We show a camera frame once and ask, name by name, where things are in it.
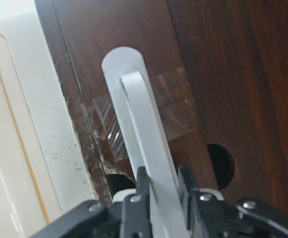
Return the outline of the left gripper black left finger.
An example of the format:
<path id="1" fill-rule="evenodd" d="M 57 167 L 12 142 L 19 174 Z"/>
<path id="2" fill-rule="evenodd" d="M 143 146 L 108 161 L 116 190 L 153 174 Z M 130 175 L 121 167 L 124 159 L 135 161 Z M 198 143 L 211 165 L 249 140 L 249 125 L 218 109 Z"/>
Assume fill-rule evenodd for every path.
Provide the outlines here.
<path id="1" fill-rule="evenodd" d="M 145 167 L 138 168 L 136 193 L 126 196 L 122 202 L 120 237 L 151 237 L 150 181 Z"/>

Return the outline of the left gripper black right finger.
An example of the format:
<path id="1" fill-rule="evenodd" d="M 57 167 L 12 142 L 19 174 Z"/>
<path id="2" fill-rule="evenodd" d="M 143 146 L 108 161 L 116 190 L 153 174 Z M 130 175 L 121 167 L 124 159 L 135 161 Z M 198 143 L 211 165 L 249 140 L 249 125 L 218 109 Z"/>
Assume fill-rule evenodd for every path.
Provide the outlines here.
<path id="1" fill-rule="evenodd" d="M 232 238 L 227 204 L 213 192 L 201 191 L 192 170 L 178 168 L 178 185 L 184 221 L 193 238 Z"/>

